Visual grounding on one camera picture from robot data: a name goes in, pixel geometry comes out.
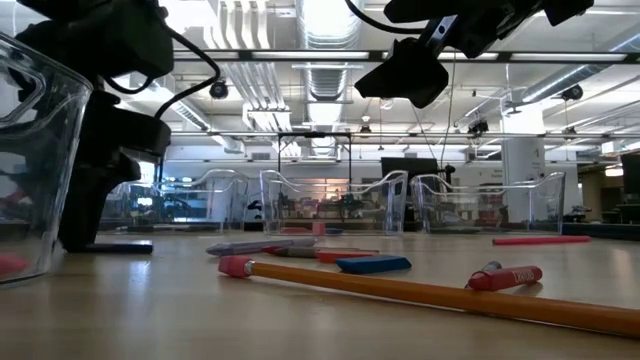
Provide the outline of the purple pen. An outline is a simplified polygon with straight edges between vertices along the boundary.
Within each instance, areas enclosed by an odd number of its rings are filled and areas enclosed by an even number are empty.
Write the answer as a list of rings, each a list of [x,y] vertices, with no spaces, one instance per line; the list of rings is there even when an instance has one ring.
[[[222,228],[216,224],[157,224],[151,225],[152,231],[220,231]]]

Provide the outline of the periwinkle pen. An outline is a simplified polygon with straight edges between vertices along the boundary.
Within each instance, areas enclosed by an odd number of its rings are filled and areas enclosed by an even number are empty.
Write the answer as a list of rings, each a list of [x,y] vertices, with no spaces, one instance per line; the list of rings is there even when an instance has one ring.
[[[316,243],[314,238],[290,238],[236,243],[220,243],[208,247],[205,252],[211,256],[229,256],[260,253],[265,247],[303,246],[311,247]]]

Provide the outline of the black monitor screen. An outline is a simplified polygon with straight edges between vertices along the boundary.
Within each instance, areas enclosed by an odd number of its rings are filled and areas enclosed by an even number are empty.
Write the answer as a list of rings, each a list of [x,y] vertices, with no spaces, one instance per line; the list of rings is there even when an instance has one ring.
[[[640,155],[624,154],[620,160],[623,168],[624,193],[640,197]]]
[[[437,161],[432,158],[394,158],[383,157],[381,160],[383,177],[396,179],[399,171],[408,173],[408,180],[418,175],[436,175],[438,173]]]

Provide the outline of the clear plastic bin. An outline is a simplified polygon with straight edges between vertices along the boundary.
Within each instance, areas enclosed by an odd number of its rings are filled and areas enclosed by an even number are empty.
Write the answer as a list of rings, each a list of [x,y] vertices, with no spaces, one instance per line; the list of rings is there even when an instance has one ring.
[[[341,235],[396,236],[404,231],[408,173],[383,177],[368,184],[347,179],[289,180],[273,170],[260,173],[263,230],[282,234],[282,227],[304,227],[314,222],[341,228]]]
[[[91,91],[0,32],[0,286],[51,267]]]
[[[210,169],[198,178],[127,182],[107,195],[99,229],[137,232],[157,224],[216,224],[218,233],[244,228],[249,178],[235,170]]]
[[[420,175],[410,185],[415,217],[426,233],[431,228],[475,228],[480,229],[479,233],[559,233],[565,178],[565,173],[554,172],[519,185],[453,186],[436,175]],[[527,223],[509,222],[506,192],[515,188],[529,189]]]

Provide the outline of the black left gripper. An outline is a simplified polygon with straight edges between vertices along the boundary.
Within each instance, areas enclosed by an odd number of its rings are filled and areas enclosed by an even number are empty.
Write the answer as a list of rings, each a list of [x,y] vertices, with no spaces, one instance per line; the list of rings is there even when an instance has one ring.
[[[115,104],[104,83],[132,72],[149,82],[173,70],[173,40],[158,0],[16,0],[46,19],[16,39],[93,86],[89,101]]]

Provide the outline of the black overhead rail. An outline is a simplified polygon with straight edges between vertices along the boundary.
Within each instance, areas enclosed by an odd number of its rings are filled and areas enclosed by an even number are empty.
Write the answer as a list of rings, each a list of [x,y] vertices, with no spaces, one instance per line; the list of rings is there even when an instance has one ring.
[[[375,62],[386,60],[388,51],[367,50],[219,50],[205,49],[204,54],[222,62]],[[640,52],[485,52],[468,58],[459,52],[442,52],[444,63],[541,63],[541,64],[640,64]]]

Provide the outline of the dark blue crayon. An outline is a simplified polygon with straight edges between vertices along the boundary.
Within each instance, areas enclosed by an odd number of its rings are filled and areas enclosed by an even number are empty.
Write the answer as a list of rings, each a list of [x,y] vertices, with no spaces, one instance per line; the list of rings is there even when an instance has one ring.
[[[94,243],[82,249],[85,253],[125,255],[149,255],[153,250],[154,246],[152,244],[141,243]]]

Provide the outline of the silver ceiling air duct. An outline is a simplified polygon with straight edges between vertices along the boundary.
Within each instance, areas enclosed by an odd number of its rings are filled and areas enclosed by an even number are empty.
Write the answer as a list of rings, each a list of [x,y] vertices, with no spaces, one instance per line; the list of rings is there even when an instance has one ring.
[[[296,0],[301,47],[307,50],[353,50],[361,22],[344,0]],[[303,67],[306,119],[317,132],[338,132],[347,100],[351,65],[306,63]]]

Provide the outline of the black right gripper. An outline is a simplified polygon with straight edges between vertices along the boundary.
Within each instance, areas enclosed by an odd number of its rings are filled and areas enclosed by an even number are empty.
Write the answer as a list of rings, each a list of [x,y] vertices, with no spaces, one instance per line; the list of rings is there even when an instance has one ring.
[[[476,58],[541,9],[542,0],[481,0],[457,15],[449,46]],[[453,7],[449,0],[391,0],[383,13],[392,23],[411,23],[452,15]]]

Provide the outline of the orange pencil with pink eraser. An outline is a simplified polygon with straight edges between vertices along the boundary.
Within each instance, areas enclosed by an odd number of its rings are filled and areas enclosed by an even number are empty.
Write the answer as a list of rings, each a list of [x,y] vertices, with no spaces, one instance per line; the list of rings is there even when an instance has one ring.
[[[640,310],[331,273],[223,256],[218,271],[640,339]]]

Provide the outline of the black gantry frame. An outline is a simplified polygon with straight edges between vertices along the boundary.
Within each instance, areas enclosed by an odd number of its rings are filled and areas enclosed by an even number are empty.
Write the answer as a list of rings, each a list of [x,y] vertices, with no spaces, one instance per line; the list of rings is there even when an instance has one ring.
[[[292,132],[276,132],[275,135],[277,137],[277,171],[281,172],[282,166],[282,158],[281,158],[281,144],[283,137],[291,137],[292,140],[295,140],[297,137],[303,137],[307,139],[319,139],[319,138],[328,138],[328,137],[344,137],[348,140],[347,152],[348,152],[348,172],[349,179],[352,178],[352,144],[353,144],[353,134],[351,132],[324,132],[324,131],[292,131]]]

